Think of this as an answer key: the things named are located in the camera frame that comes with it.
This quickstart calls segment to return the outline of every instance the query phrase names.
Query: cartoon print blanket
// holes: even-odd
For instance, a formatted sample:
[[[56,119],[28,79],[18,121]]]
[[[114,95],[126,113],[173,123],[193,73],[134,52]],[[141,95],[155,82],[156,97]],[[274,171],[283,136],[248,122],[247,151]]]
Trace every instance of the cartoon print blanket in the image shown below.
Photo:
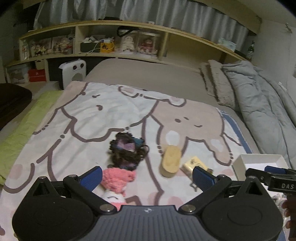
[[[73,88],[79,92],[67,96]],[[72,82],[60,99],[64,104],[47,115],[24,146],[0,197],[0,238],[17,240],[12,216],[39,176],[62,180],[81,175],[94,166],[106,169],[109,142],[117,132],[142,137],[150,148],[139,164],[135,181],[128,183],[129,205],[168,205],[179,208],[201,191],[182,171],[173,178],[159,173],[167,145],[182,150],[182,163],[197,156],[214,175],[235,180],[231,163],[241,153],[251,153],[234,120],[210,105],[128,86]],[[93,191],[101,196],[101,185]]]

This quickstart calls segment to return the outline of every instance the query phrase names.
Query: pillow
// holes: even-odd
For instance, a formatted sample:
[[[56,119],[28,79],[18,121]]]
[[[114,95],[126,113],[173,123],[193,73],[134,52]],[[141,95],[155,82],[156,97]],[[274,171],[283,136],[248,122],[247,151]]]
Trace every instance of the pillow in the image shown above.
[[[207,89],[207,93],[210,96],[215,97],[214,86],[213,86],[213,76],[210,68],[210,64],[201,63],[201,74],[203,76],[205,82],[205,88]]]
[[[235,111],[239,111],[239,105],[235,98],[234,90],[228,78],[222,71],[222,64],[215,60],[209,60],[209,64],[213,76],[218,104],[228,106]]]

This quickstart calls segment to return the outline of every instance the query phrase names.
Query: wooden shelf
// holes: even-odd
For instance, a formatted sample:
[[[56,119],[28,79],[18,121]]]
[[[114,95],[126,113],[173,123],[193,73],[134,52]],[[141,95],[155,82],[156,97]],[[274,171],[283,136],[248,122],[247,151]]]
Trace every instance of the wooden shelf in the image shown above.
[[[168,32],[171,34],[177,34],[179,36],[191,38],[193,40],[210,45],[210,46],[212,46],[216,49],[219,49],[229,55],[237,57],[240,60],[246,60],[243,57],[239,56],[238,54],[232,52],[231,50],[224,48],[218,44],[215,44],[209,40],[206,40],[204,38],[198,37],[192,33],[187,33],[182,30],[175,29],[175,28],[168,28],[168,27],[153,25],[153,24],[149,24],[149,23],[138,23],[138,22],[130,22],[130,21],[97,20],[97,21],[80,21],[80,22],[64,23],[64,24],[59,24],[59,25],[27,32],[26,34],[21,36],[20,39],[25,39],[30,36],[36,35],[36,34],[48,32],[48,31],[52,31],[52,30],[56,30],[56,29],[61,29],[61,28],[69,28],[69,27],[76,27],[76,26],[95,26],[95,25],[132,26],[132,27],[147,28],[147,29],[152,29],[152,30],[157,30],[157,31],[162,31],[162,32]]]
[[[83,41],[85,37],[87,37],[90,34],[90,28],[94,26],[133,26],[142,29],[144,28],[153,31],[158,31],[162,33],[158,57],[149,58],[149,56],[145,56],[139,53],[135,55],[122,55],[116,52],[89,54],[80,53],[80,43]],[[72,22],[30,31],[20,37],[20,49],[24,39],[30,40],[34,39],[35,37],[36,39],[41,39],[43,36],[50,36],[51,33],[54,34],[57,31],[62,31],[62,29],[65,29],[65,31],[67,31],[67,29],[69,28],[75,28],[75,44],[73,48],[73,54],[49,54],[37,56],[29,58],[25,61],[12,61],[5,67],[10,67],[36,60],[46,60],[50,58],[101,56],[135,59],[161,64],[170,64],[187,68],[191,71],[199,72],[199,64],[201,62],[207,61],[208,59],[215,59],[218,61],[220,59],[220,56],[223,56],[224,59],[229,60],[229,62],[234,62],[237,60],[246,60],[238,54],[232,52],[231,50],[224,48],[223,46],[217,45],[209,40],[198,37],[188,32],[181,31],[179,29],[152,25],[148,23],[110,20]]]

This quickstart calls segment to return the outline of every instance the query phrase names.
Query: yellow container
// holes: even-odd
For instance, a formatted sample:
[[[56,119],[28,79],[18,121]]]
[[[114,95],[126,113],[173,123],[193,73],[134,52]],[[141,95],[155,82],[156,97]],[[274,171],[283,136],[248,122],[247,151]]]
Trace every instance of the yellow container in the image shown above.
[[[114,43],[109,39],[105,39],[103,43],[100,45],[101,53],[110,53],[114,50]]]

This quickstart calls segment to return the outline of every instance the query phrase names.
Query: gray comforter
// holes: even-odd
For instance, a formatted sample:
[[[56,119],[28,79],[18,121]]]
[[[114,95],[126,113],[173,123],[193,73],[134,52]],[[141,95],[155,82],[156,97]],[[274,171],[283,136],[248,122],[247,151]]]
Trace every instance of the gray comforter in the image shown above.
[[[268,74],[248,61],[223,65],[261,153],[281,154],[296,168],[296,106]]]

